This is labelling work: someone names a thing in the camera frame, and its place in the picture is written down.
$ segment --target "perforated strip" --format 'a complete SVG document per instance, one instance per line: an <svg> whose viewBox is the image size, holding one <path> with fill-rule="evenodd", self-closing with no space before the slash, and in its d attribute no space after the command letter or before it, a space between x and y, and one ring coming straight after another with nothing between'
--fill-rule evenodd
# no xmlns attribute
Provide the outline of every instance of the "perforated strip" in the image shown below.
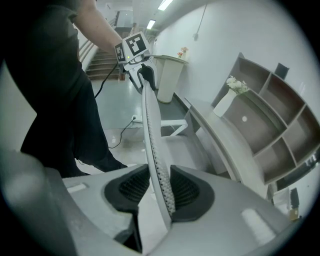
<svg viewBox="0 0 320 256"><path fill-rule="evenodd" d="M155 144L153 126L150 117L149 111L149 99L146 97L145 99L145 109L146 109L146 119L149 131L149 137L151 142L151 150L153 161L155 165L156 174L158 177L158 181L161 187L162 195L165 201L166 208L170 214L170 216L176 211L175 208L175 197L170 184L170 177L167 170L167 166L163 163L162 159L159 157L159 148Z"/></svg>

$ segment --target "person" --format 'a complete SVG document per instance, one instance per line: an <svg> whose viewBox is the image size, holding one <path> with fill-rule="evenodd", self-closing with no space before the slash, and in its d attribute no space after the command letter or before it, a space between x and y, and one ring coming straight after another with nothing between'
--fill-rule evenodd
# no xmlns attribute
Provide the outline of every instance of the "person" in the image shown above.
<svg viewBox="0 0 320 256"><path fill-rule="evenodd" d="M114 54L121 37L95 0L22 1L6 29L4 60L36 111L21 151L57 169L62 178L86 175L75 159L103 172L126 166L109 151L91 81L78 60L78 31Z"/></svg>

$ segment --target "black shirt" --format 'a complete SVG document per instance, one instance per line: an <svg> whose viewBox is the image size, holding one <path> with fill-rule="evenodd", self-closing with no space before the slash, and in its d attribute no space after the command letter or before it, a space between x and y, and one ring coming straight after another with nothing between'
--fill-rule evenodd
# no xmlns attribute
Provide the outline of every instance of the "black shirt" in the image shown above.
<svg viewBox="0 0 320 256"><path fill-rule="evenodd" d="M19 26L7 30L4 59L18 88L38 113L64 111L89 83L78 60L73 26L80 0L43 0L17 11Z"/></svg>

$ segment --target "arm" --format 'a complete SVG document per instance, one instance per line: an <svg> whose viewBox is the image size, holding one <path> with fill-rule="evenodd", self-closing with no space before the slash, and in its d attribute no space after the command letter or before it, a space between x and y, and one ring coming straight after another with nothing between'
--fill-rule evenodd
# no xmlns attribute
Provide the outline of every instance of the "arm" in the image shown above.
<svg viewBox="0 0 320 256"><path fill-rule="evenodd" d="M121 43L122 39L98 11L95 0L81 1L74 24L96 46L109 54L116 54L114 47Z"/></svg>

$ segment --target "staircase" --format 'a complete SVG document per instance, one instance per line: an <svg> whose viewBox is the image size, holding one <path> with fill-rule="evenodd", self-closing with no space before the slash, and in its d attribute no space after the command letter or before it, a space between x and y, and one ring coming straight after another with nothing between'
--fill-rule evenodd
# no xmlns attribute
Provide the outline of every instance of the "staircase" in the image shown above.
<svg viewBox="0 0 320 256"><path fill-rule="evenodd" d="M86 74L90 80L103 80L117 63L117 58L109 53L98 49L90 62ZM108 80L117 80L119 77L119 68L117 67L109 76Z"/></svg>

